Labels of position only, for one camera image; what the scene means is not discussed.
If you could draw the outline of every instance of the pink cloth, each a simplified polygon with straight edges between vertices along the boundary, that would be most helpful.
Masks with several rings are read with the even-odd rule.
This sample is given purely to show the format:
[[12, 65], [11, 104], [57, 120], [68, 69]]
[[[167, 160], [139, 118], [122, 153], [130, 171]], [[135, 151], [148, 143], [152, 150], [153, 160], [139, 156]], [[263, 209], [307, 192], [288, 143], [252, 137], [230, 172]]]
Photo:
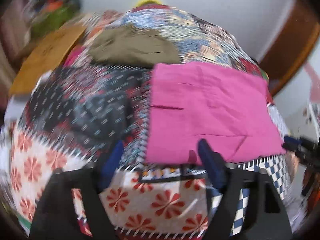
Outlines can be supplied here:
[[157, 64], [151, 83], [147, 162], [201, 164], [201, 138], [228, 162], [284, 153], [268, 114], [264, 79], [192, 62]]

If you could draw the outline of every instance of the checkered fabric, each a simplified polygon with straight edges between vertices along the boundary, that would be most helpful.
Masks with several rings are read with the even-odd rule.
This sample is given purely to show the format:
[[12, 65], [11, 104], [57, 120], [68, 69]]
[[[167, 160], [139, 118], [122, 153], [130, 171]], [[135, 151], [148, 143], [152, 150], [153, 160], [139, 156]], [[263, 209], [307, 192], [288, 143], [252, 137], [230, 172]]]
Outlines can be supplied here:
[[[287, 187], [290, 184], [290, 177], [284, 155], [256, 159], [249, 163], [238, 165], [238, 168], [247, 171], [259, 171], [260, 168], [266, 169], [268, 175], [272, 178], [273, 184], [277, 192], [279, 193], [280, 198], [282, 200], [284, 199], [285, 195], [287, 194]], [[240, 190], [238, 209], [231, 229], [231, 236], [241, 231], [244, 222], [245, 211], [248, 205], [249, 194], [250, 190], [247, 188], [243, 188]], [[214, 215], [223, 195], [215, 188], [213, 188], [212, 196], [213, 198], [211, 215]]]

